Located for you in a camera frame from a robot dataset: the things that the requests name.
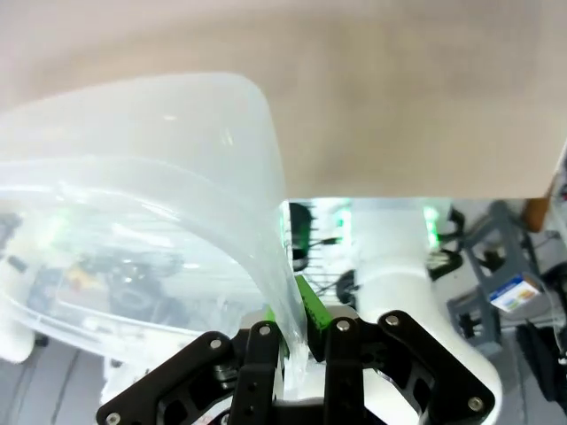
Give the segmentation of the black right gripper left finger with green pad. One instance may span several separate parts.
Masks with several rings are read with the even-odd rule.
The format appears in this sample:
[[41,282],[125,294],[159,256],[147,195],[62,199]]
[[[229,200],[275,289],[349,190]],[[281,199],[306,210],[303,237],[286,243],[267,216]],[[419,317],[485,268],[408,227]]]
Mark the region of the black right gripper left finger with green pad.
[[209,331],[103,404],[99,424],[194,424],[224,401],[213,424],[270,424],[282,334],[258,321],[233,337]]

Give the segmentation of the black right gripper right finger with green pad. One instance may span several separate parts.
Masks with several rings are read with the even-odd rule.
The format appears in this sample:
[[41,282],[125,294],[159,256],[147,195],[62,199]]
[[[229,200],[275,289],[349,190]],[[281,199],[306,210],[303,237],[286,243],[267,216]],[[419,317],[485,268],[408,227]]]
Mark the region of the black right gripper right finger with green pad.
[[390,380],[419,424],[481,424],[494,411],[489,387],[407,313],[393,310],[374,323],[334,317],[303,276],[295,280],[309,350],[325,365],[322,423],[384,423],[366,405],[367,370]]

